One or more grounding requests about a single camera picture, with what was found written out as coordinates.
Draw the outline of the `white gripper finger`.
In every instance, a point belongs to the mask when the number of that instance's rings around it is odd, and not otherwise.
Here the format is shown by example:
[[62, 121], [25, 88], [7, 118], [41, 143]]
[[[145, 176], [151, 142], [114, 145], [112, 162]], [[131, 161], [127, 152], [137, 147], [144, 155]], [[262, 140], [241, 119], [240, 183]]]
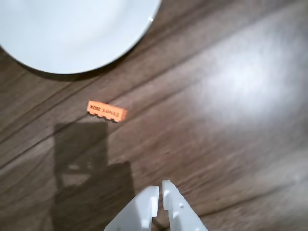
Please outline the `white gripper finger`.
[[170, 181], [162, 181], [163, 208], [168, 211], [171, 231], [208, 231], [178, 188]]
[[148, 186], [137, 194], [105, 227], [105, 231], [149, 231], [157, 217], [159, 187]]

